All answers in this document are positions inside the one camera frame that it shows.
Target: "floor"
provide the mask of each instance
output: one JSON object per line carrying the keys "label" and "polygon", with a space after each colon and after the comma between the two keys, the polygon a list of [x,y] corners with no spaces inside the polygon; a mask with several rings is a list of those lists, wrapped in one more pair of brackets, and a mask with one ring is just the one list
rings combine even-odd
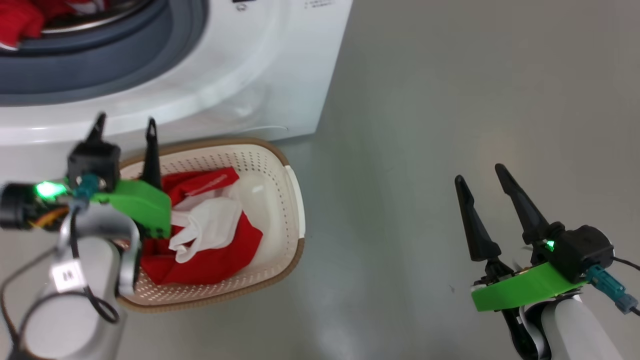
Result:
{"label": "floor", "polygon": [[[597,226],[640,261],[639,17],[631,0],[356,0],[317,133],[277,144],[307,208],[301,263],[230,302],[132,313],[118,358],[518,358],[502,317],[471,301],[483,265],[454,176],[508,263],[529,253],[498,162],[549,220]],[[47,242],[8,237],[20,245],[2,274]],[[637,272],[611,272],[640,296]],[[583,299],[637,358],[640,319],[594,289]]]}

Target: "laundry basket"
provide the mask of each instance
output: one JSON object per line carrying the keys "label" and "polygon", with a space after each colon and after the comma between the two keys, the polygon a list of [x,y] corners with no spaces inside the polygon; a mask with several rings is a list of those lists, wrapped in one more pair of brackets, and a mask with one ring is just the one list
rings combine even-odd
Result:
{"label": "laundry basket", "polygon": [[[121,176],[140,176],[143,156],[123,162]],[[263,232],[252,262],[233,277],[214,285],[156,285],[140,269],[133,296],[119,298],[125,307],[158,313],[203,306],[257,291],[284,279],[302,256],[305,211],[296,175],[287,158],[258,139],[208,140],[160,150],[162,175],[233,167],[240,202],[247,217]]]}

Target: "green led light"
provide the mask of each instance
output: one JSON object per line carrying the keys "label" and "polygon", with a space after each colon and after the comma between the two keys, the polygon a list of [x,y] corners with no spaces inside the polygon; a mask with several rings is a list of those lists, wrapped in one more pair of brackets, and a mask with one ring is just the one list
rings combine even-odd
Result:
{"label": "green led light", "polygon": [[556,242],[553,240],[547,240],[547,249],[549,249],[549,251],[553,251],[554,247],[556,246]]}
{"label": "green led light", "polygon": [[67,193],[67,188],[62,184],[45,181],[36,185],[36,193],[43,199],[53,199],[58,195]]}

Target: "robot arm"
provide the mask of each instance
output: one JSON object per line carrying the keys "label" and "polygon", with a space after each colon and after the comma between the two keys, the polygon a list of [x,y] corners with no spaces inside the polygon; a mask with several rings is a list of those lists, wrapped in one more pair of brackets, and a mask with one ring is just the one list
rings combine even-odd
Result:
{"label": "robot arm", "polygon": [[[156,125],[147,129],[147,157],[137,181],[120,179],[120,149],[102,141],[106,116],[68,157],[66,183],[9,184],[0,195],[0,226],[59,231],[54,249],[2,286],[53,254],[51,281],[19,330],[4,308],[13,341],[10,359],[113,359],[126,313],[116,298],[132,295],[142,239],[170,233],[171,202],[161,191]],[[68,214],[62,223],[61,214]]]}
{"label": "robot arm", "polygon": [[501,262],[502,251],[484,228],[466,181],[456,177],[471,260],[486,261],[485,276],[472,288],[477,310],[502,313],[513,346],[524,360],[621,359],[579,297],[582,286],[592,284],[621,312],[638,312],[638,301],[604,270],[615,260],[613,245],[594,227],[565,231],[560,222],[549,224],[506,167],[497,164],[495,170],[533,253],[531,266],[521,270]]}

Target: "sticker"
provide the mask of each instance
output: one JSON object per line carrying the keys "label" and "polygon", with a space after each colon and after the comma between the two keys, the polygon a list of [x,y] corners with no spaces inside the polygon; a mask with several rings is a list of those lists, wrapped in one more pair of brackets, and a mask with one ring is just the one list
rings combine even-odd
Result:
{"label": "sticker", "polygon": [[51,277],[59,293],[81,289],[87,285],[78,259],[54,265],[51,268]]}

